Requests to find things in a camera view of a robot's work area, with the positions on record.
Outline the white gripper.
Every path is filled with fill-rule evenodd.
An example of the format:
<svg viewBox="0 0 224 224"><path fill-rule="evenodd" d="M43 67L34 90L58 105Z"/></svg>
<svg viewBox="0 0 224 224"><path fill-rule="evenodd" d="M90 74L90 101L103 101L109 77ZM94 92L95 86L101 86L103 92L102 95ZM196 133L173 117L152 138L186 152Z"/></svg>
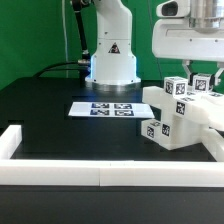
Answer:
<svg viewBox="0 0 224 224"><path fill-rule="evenodd" d="M181 59L188 83L195 73L191 60L217 62L214 86L224 73L224 25L211 32L198 32L187 19L160 19L153 29L152 52L157 58Z"/></svg>

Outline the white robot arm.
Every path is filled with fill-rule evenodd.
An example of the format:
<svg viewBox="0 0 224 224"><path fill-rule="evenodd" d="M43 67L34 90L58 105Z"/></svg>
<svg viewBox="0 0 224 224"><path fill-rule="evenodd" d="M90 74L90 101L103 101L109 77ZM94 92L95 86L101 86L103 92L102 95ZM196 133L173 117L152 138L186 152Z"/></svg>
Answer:
<svg viewBox="0 0 224 224"><path fill-rule="evenodd" d="M71 0L80 33L83 57L90 62L86 84L102 88L137 86L136 57L131 50L132 13L121 0ZM81 10L94 5L97 14L97 50L88 52ZM156 8L159 20L152 33L157 58L179 59L188 83L196 83L193 61L213 61L218 71L209 77L213 85L224 73L224 0L168 0Z"/></svg>

